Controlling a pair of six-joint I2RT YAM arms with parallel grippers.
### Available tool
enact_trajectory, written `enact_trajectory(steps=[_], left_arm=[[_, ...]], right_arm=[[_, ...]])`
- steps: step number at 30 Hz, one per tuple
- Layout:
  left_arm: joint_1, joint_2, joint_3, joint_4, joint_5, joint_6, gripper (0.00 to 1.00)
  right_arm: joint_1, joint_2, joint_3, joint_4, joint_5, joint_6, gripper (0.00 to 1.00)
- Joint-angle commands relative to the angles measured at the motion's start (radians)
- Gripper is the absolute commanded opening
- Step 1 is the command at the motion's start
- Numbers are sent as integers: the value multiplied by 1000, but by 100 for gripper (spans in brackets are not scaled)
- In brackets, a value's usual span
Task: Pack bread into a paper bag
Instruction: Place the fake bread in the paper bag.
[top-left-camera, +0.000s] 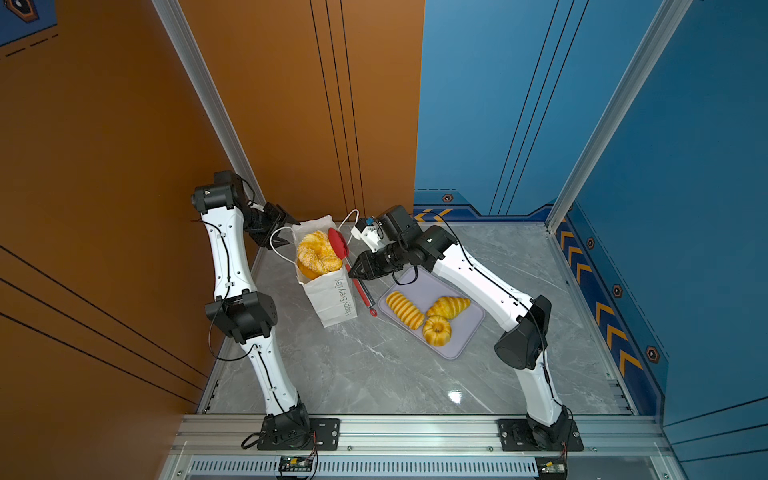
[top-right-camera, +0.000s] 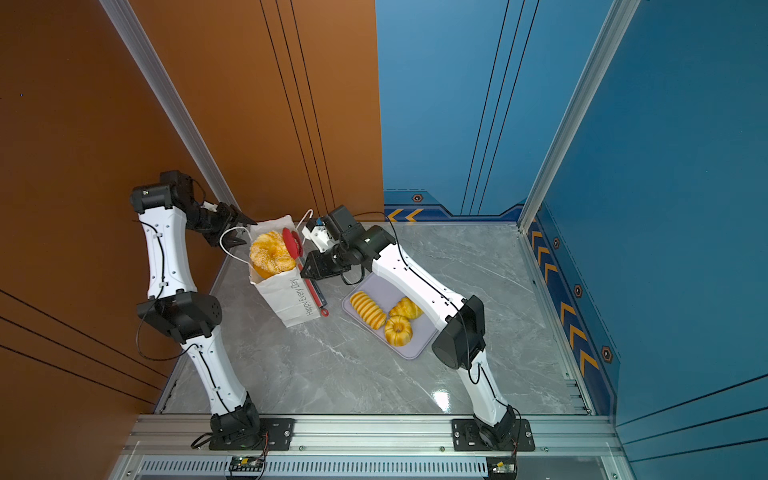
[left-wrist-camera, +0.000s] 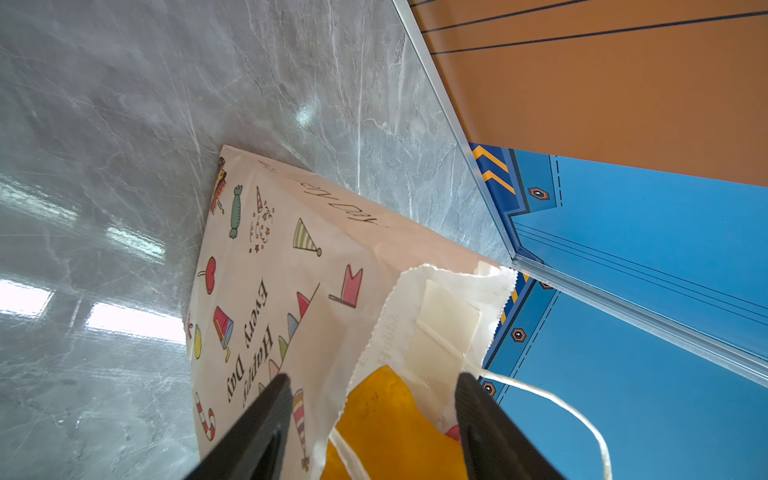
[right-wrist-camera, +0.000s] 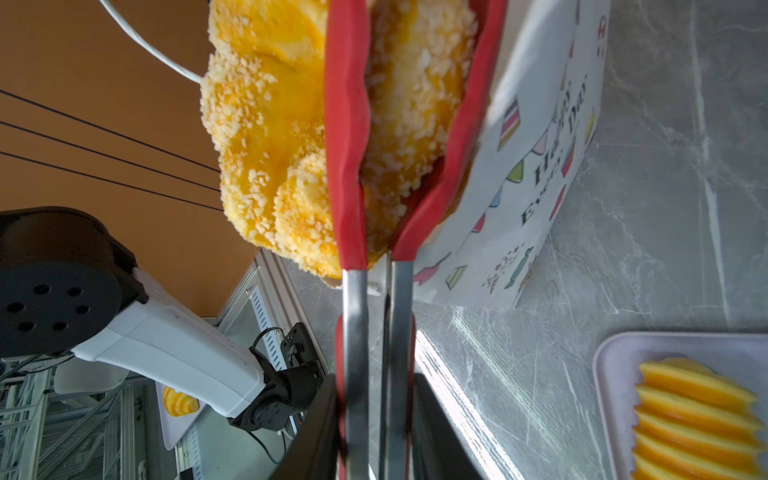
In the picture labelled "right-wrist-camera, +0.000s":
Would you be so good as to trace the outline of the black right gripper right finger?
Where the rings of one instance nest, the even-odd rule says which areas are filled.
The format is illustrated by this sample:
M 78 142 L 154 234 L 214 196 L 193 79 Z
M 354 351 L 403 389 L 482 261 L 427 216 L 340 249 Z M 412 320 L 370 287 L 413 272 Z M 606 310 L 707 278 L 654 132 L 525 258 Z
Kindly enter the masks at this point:
M 415 479 L 481 479 L 428 379 L 416 373 L 412 403 Z

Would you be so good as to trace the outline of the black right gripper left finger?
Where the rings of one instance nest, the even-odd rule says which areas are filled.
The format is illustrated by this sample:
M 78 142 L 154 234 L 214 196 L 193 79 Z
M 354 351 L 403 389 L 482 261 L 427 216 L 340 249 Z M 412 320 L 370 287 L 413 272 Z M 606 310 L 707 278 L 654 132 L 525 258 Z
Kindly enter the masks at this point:
M 271 480 L 333 480 L 340 448 L 337 390 L 329 375 L 310 405 L 306 420 Z

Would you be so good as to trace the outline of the white printed paper bag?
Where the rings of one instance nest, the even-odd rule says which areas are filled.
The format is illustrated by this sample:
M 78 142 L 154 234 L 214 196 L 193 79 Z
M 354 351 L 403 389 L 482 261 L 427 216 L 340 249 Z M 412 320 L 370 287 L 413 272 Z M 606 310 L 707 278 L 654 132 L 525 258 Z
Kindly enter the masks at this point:
M 490 103 L 455 202 L 417 253 L 418 301 L 516 304 L 594 135 L 609 3 L 503 2 Z M 384 290 L 385 264 L 370 289 Z

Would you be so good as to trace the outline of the crumb topped round bread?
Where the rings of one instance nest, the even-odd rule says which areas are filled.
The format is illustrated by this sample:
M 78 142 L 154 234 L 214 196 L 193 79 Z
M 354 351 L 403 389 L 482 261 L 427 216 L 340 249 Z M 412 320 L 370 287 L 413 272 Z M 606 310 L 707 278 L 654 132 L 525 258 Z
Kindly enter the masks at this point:
M 445 154 L 477 20 L 466 1 L 372 1 L 361 165 L 368 258 L 387 250 L 406 198 Z M 201 113 L 226 217 L 252 244 L 319 277 L 342 275 L 325 153 L 325 1 L 214 1 Z

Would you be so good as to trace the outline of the red metal tongs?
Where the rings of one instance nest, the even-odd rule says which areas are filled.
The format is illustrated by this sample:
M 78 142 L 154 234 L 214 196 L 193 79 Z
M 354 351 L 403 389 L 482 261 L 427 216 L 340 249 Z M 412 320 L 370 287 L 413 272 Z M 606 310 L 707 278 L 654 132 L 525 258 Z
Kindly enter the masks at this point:
M 455 202 L 490 103 L 503 1 L 333 1 L 327 185 L 340 262 L 338 467 L 369 473 L 368 277 L 386 262 L 379 475 L 410 471 L 414 263 Z

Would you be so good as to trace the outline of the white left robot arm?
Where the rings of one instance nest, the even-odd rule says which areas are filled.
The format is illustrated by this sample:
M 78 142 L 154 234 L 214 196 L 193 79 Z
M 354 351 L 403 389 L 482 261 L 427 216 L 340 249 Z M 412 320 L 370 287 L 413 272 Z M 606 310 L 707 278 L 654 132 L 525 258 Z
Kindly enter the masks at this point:
M 275 369 L 142 271 L 94 217 L 69 208 L 1 215 L 1 354 L 72 353 L 187 394 L 245 431 L 282 429 L 308 409 L 317 363 Z

